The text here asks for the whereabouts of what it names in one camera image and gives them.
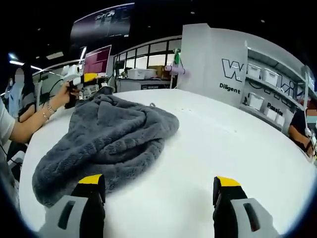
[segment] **desk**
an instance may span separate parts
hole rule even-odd
[[[310,198],[316,168],[284,134],[230,105],[178,89],[116,96],[175,114],[179,131],[166,141],[154,166],[106,198],[107,238],[213,237],[212,188],[216,175],[242,184],[286,232]],[[20,179],[20,208],[37,231],[45,208],[35,198],[32,175],[40,159],[67,133],[72,109],[58,110],[32,137]]]

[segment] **white sleeve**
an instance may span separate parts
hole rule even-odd
[[[10,116],[3,104],[3,101],[0,99],[0,139],[2,145],[6,144],[9,140],[14,124],[15,119]]]

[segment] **white table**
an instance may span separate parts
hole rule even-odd
[[[316,168],[285,135],[237,108],[181,90],[143,90],[116,96],[176,115],[179,131],[152,168],[106,198],[107,238],[213,237],[216,175],[241,183],[273,216],[282,234],[309,201]],[[32,137],[20,180],[20,208],[37,231],[46,209],[35,198],[32,175],[40,159],[67,133],[72,109],[59,110]]]

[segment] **person in dark shirt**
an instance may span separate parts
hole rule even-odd
[[[311,99],[306,109],[306,116],[317,116],[317,100]],[[298,110],[290,123],[288,134],[290,139],[299,146],[308,156],[313,154],[313,147],[310,139],[305,134],[306,117],[302,110]],[[308,123],[308,127],[312,130],[315,128],[316,123]]]

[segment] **woman's arm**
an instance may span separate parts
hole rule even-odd
[[[24,122],[35,113],[35,105],[31,105],[25,113],[19,117],[19,122]]]
[[[64,83],[59,93],[50,100],[50,105],[54,111],[69,102],[69,92],[67,91],[68,87],[69,83]],[[78,91],[76,90],[71,92],[71,94],[77,96]],[[33,133],[37,131],[51,115],[52,114],[49,112],[48,107],[45,104],[42,109],[38,110],[23,123],[16,122],[14,124],[10,140],[26,143]]]

